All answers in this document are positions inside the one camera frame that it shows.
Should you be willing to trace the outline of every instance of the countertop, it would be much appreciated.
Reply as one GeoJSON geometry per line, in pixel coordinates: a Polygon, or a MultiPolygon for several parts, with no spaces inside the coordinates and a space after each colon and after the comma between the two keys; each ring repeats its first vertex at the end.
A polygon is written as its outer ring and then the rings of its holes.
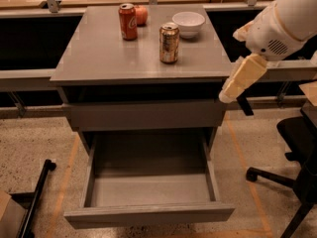
{"type": "Polygon", "coordinates": [[[56,68],[55,85],[146,83],[210,80],[228,77],[232,65],[202,5],[149,6],[149,18],[138,38],[124,41],[118,6],[88,7],[56,68]],[[178,61],[159,60],[159,27],[180,11],[205,16],[199,35],[180,39],[178,61]]]}

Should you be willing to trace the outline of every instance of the chair wheel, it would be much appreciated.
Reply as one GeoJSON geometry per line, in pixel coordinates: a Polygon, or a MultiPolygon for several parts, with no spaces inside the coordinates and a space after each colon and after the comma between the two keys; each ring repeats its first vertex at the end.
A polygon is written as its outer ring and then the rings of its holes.
{"type": "Polygon", "coordinates": [[[250,171],[250,170],[247,170],[246,179],[247,179],[248,181],[257,181],[258,175],[255,174],[255,173],[253,173],[253,172],[250,171]]]}
{"type": "Polygon", "coordinates": [[[28,234],[28,238],[35,238],[34,233],[30,232],[30,233],[28,234]]]}
{"type": "Polygon", "coordinates": [[[49,169],[50,171],[54,171],[56,169],[56,163],[50,163],[49,169]]]}

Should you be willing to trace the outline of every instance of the black chair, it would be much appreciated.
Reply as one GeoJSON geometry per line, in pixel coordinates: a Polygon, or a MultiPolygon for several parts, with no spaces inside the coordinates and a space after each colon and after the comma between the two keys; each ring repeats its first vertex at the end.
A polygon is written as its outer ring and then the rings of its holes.
{"type": "Polygon", "coordinates": [[[301,206],[281,235],[281,238],[288,238],[317,202],[317,133],[312,124],[302,116],[280,121],[277,130],[291,150],[291,153],[285,154],[286,158],[301,165],[299,175],[296,179],[292,179],[249,168],[246,178],[249,181],[256,181],[260,176],[293,189],[301,206]]]}

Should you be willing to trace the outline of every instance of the red soda can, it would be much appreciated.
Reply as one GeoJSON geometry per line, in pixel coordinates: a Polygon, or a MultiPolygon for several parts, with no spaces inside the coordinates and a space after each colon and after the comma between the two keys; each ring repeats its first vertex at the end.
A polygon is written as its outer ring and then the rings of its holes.
{"type": "Polygon", "coordinates": [[[121,4],[119,7],[119,18],[122,38],[134,40],[138,37],[136,9],[133,4],[121,4]]]}

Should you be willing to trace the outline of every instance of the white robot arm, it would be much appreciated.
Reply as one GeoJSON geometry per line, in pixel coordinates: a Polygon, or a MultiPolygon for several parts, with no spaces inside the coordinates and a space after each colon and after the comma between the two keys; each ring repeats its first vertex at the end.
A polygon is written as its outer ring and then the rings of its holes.
{"type": "Polygon", "coordinates": [[[236,67],[219,98],[230,103],[266,72],[267,61],[283,60],[317,35],[317,0],[277,0],[237,30],[252,54],[236,67]]]}

